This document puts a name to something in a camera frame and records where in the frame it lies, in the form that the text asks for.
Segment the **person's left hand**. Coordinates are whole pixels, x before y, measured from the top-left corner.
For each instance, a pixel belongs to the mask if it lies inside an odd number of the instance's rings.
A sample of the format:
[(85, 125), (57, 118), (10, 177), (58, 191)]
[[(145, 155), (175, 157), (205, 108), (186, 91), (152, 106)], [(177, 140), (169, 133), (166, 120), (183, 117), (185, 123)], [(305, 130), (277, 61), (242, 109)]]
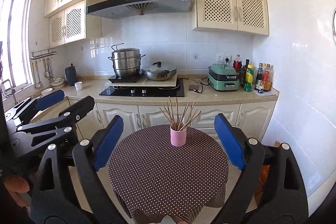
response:
[(4, 180), (6, 189), (11, 194), (14, 201), (21, 208), (29, 209), (29, 204), (21, 197), (21, 193), (27, 193), (30, 190), (29, 183), (17, 175), (8, 175)]

